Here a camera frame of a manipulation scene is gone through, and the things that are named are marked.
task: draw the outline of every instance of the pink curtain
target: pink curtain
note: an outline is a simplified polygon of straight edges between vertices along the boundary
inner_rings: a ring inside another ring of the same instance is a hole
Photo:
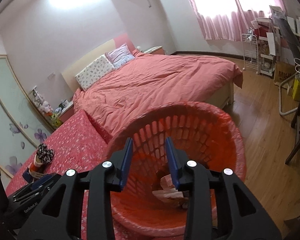
[[[282,0],[190,0],[205,40],[240,41],[256,17],[270,17],[269,5]]]

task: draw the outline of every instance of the headboard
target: headboard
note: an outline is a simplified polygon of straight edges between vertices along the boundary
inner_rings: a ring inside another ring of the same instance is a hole
[[[131,52],[135,50],[133,43],[128,38],[128,35],[125,33],[93,49],[92,51],[84,55],[82,58],[80,58],[78,61],[73,63],[71,66],[69,66],[65,71],[63,71],[61,74],[68,86],[70,87],[70,89],[72,90],[72,92],[76,92],[76,90],[79,88],[79,84],[75,76],[81,70],[83,70],[86,66],[88,66],[91,62],[93,62],[101,55],[119,48],[124,43],[127,43]]]

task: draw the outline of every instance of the silver screw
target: silver screw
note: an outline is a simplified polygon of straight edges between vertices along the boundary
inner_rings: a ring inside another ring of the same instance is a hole
[[[197,163],[195,161],[187,161],[187,165],[189,167],[195,167],[195,166],[197,166]]]
[[[226,175],[232,175],[233,174],[233,171],[229,168],[226,168],[223,170],[223,172],[226,174]]]
[[[104,163],[102,164],[102,167],[104,167],[104,168],[109,168],[109,167],[111,167],[111,165],[112,165],[111,162],[106,161],[106,162],[104,162]]]
[[[66,174],[67,174],[67,176],[71,177],[75,174],[75,170],[73,170],[73,169],[67,170]]]

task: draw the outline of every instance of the red plastic basket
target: red plastic basket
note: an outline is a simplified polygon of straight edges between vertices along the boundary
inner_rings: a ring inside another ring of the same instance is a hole
[[[160,179],[169,168],[164,149],[171,136],[177,149],[207,168],[231,168],[245,179],[246,166],[242,137],[231,117],[221,109],[196,102],[178,102],[152,108],[120,130],[108,145],[108,157],[122,149],[127,137],[134,140],[133,158],[125,189],[111,194],[115,220],[146,236],[171,237],[184,234],[186,210],[170,207],[158,200]],[[211,193],[212,214],[216,204]]]

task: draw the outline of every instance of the bed leg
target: bed leg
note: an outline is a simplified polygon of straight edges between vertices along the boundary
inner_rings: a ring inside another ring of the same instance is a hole
[[[230,97],[229,97],[229,105],[232,105],[234,102],[234,88],[233,88],[233,82],[230,82]]]

